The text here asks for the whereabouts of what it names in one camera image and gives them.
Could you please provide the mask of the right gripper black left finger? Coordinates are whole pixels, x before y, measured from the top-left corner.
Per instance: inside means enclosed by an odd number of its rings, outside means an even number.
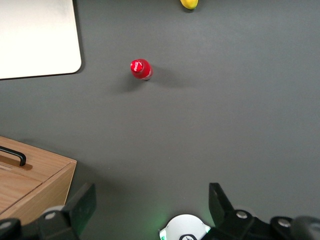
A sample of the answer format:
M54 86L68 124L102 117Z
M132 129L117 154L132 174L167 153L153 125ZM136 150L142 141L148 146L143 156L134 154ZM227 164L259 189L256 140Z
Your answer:
M2 240L78 240L96 210L96 185L84 184L60 210L49 210L31 223L0 221Z

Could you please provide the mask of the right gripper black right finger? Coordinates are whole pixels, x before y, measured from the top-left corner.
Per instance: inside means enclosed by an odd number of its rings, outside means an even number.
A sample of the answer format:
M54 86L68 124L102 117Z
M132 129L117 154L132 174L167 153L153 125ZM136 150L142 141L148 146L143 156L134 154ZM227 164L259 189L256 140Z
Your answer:
M320 220L312 216L274 216L269 223L235 209L219 183L210 183L208 207L214 223L203 240L318 240Z

